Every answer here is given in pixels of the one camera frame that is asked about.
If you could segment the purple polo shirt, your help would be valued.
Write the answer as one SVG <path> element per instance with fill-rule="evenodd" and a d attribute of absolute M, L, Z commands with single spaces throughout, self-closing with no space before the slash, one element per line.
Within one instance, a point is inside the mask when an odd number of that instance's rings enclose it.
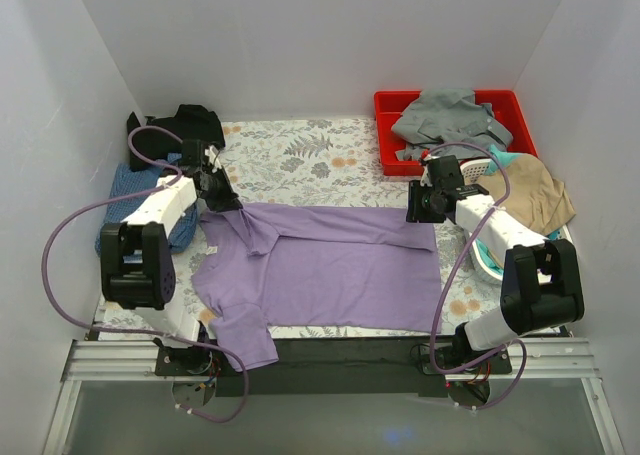
<path fill-rule="evenodd" d="M 432 328 L 435 231 L 401 209 L 253 203 L 207 211 L 201 229 L 215 251 L 192 284 L 236 371 L 277 362 L 272 326 Z"/>

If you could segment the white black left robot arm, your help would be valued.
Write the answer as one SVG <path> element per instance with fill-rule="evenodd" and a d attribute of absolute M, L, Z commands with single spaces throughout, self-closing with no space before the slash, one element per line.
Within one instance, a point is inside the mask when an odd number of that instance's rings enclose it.
<path fill-rule="evenodd" d="M 191 375 L 209 372 L 214 356 L 202 343 L 209 340 L 206 324 L 175 294 L 169 235 L 199 202 L 218 212 L 242 207 L 218 156 L 214 146 L 186 140 L 178 160 L 180 179 L 173 182 L 176 173 L 164 169 L 139 208 L 100 232 L 104 298 L 141 317 L 155 333 L 163 360 Z"/>

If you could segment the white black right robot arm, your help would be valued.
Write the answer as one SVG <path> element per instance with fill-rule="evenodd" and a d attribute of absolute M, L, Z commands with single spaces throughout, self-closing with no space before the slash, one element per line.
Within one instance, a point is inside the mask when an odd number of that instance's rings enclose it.
<path fill-rule="evenodd" d="M 503 259 L 499 305 L 460 324 L 443 347 L 429 347 L 441 374 L 475 372 L 519 336 L 579 321 L 585 305 L 577 252 L 568 239 L 549 239 L 518 222 L 478 184 L 466 183 L 453 156 L 428 156 L 409 184 L 407 221 L 451 221 Z"/>

